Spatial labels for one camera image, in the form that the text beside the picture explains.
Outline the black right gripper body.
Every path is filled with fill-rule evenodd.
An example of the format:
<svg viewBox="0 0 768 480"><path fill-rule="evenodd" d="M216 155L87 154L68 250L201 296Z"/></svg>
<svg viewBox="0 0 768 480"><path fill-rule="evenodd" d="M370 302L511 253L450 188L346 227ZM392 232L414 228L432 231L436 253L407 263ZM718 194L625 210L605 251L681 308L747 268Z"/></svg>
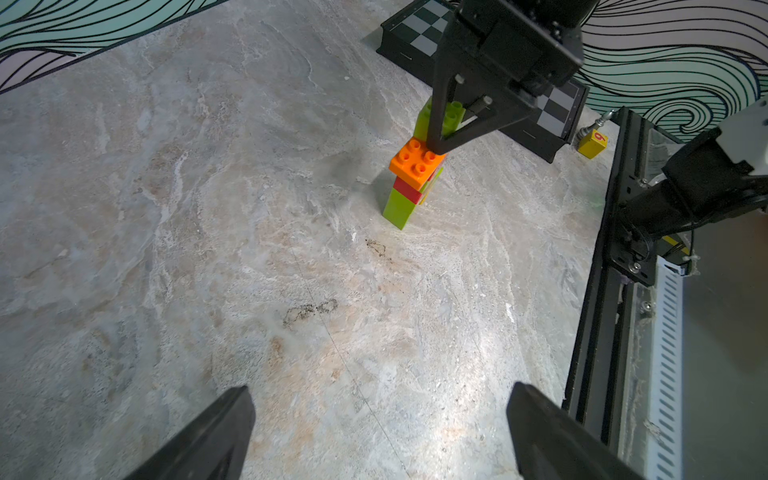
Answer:
<svg viewBox="0 0 768 480"><path fill-rule="evenodd" d="M463 1L456 25L469 51L511 86L539 96L567 83L583 66L581 27L591 1Z"/></svg>

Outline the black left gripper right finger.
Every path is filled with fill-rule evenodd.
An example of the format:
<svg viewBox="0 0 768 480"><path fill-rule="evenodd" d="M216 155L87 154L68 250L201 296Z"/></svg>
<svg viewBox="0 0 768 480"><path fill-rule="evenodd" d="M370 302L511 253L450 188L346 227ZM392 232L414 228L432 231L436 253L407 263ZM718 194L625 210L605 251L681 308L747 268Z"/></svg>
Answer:
<svg viewBox="0 0 768 480"><path fill-rule="evenodd" d="M530 384L514 384L506 408L525 479L638 479L600 441Z"/></svg>

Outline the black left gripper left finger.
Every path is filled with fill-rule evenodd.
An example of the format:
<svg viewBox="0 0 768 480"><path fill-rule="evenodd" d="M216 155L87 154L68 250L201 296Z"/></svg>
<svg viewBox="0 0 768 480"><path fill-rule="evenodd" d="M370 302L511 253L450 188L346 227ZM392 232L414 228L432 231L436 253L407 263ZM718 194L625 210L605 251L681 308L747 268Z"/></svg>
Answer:
<svg viewBox="0 0 768 480"><path fill-rule="evenodd" d="M248 387L232 387L127 477L238 479L255 420Z"/></svg>

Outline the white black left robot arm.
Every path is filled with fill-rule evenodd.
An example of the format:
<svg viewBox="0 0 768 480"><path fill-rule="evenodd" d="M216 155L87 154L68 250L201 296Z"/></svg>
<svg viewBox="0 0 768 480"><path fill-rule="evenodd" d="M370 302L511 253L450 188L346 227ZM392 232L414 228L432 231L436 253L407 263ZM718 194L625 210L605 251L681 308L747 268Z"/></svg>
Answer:
<svg viewBox="0 0 768 480"><path fill-rule="evenodd" d="M618 143L560 402L516 382L505 407L524 479L679 479L694 234L767 205L767 103L685 144L639 115Z"/></svg>

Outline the orange lego plate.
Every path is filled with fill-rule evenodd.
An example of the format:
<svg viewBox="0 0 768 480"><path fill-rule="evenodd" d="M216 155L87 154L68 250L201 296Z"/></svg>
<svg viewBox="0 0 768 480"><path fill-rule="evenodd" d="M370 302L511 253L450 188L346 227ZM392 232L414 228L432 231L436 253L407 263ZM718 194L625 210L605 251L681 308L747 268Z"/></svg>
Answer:
<svg viewBox="0 0 768 480"><path fill-rule="evenodd" d="M429 150L426 143L412 137L392 158L389 170L416 190L421 190L441 166L445 155Z"/></svg>

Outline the small metal chess piece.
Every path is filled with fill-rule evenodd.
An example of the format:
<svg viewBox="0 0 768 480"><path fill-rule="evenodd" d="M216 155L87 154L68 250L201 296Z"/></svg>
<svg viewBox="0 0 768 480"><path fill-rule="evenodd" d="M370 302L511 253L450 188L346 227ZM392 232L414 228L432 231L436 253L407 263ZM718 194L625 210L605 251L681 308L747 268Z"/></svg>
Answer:
<svg viewBox="0 0 768 480"><path fill-rule="evenodd" d="M586 127L581 128L578 131L578 136L580 138L583 138L587 135L589 135L592 131L599 130L602 126L605 125L605 123L612 119L613 115L616 113L615 109L609 110L605 113L603 113L600 117L598 117L591 125L588 125Z"/></svg>

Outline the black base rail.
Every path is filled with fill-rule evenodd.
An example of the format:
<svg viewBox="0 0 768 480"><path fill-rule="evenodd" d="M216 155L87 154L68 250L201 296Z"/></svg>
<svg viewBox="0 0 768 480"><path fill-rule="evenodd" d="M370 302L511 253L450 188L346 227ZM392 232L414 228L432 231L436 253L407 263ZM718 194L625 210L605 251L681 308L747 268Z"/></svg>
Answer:
<svg viewBox="0 0 768 480"><path fill-rule="evenodd" d="M649 188L642 175L652 134L658 133L664 146L677 147L679 142L627 107L614 122L620 130L562 408L616 453L635 290L653 286L656 276L656 245L633 242L619 221L619 210Z"/></svg>

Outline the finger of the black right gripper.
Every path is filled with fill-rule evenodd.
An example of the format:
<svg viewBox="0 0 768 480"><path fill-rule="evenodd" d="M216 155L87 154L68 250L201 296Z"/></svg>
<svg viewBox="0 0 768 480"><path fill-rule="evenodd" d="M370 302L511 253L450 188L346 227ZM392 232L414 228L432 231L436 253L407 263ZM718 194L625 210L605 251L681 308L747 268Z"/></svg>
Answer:
<svg viewBox="0 0 768 480"><path fill-rule="evenodd" d="M464 49L455 35L444 35L435 56L432 108L427 135L428 147L459 147L462 145L457 132L444 136L443 124L447 106L453 101L457 80L463 76Z"/></svg>
<svg viewBox="0 0 768 480"><path fill-rule="evenodd" d="M516 98L486 106L487 113L457 129L462 145L488 133L505 128L529 116L536 107L535 98ZM447 154L458 147L428 147L438 155Z"/></svg>

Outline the yellow numbered cube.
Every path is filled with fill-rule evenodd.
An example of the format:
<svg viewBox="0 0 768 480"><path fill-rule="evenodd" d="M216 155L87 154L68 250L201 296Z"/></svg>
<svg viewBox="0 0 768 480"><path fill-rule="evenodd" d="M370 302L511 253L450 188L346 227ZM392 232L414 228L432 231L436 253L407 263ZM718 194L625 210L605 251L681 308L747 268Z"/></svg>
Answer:
<svg viewBox="0 0 768 480"><path fill-rule="evenodd" d="M593 159L603 152L608 145L608 138L598 130L591 130L578 143L577 151L588 159Z"/></svg>

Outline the black white chessboard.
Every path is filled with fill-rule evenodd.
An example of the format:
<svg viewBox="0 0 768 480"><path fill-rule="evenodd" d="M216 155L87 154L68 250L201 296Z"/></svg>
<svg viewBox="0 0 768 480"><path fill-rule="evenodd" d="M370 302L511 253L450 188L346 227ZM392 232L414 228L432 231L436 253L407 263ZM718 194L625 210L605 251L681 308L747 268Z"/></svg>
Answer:
<svg viewBox="0 0 768 480"><path fill-rule="evenodd" d="M571 103L556 100L573 87L573 77L561 86L551 86L534 96L511 86L497 70L480 62L469 51L470 33L456 25L456 11L463 1L413 1L381 25L381 43L377 51L386 59L427 83L433 93L436 51L444 35L455 35L464 49L463 76L457 75L453 101L447 106L464 108L459 128L487 113L486 106L516 98L535 98L536 107L528 117L496 131L501 131L546 162L552 162L557 151L572 137L575 119L586 93L577 91Z"/></svg>

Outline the long green lego brick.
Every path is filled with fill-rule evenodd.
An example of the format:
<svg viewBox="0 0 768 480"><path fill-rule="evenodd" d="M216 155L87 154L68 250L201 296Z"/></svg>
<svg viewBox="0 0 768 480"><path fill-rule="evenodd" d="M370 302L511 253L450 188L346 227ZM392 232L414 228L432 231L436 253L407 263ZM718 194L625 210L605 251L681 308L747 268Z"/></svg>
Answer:
<svg viewBox="0 0 768 480"><path fill-rule="evenodd" d="M393 187L382 215L395 227L403 230L421 197L422 194L420 192L404 195L400 190Z"/></svg>

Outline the red lego brick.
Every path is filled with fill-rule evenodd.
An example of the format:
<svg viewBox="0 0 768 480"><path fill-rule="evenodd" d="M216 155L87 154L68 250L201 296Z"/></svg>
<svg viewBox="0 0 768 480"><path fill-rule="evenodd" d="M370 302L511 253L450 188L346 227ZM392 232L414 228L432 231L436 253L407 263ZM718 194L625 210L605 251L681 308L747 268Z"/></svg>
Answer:
<svg viewBox="0 0 768 480"><path fill-rule="evenodd" d="M411 203L418 205L421 203L423 193L409 185L406 181L397 177L393 185L393 189L403 195Z"/></svg>

